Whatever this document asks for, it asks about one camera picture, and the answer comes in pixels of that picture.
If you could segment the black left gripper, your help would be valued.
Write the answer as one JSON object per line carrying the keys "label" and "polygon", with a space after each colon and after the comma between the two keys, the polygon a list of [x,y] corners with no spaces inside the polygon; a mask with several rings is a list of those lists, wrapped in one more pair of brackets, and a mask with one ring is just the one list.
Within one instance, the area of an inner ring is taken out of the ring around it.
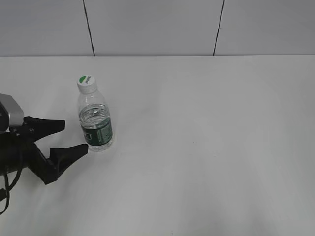
{"label": "black left gripper", "polygon": [[29,168],[45,184],[56,181],[67,168],[85,156],[87,144],[67,148],[51,148],[45,158],[36,141],[65,129],[64,120],[24,117],[24,123],[0,133],[0,174]]}

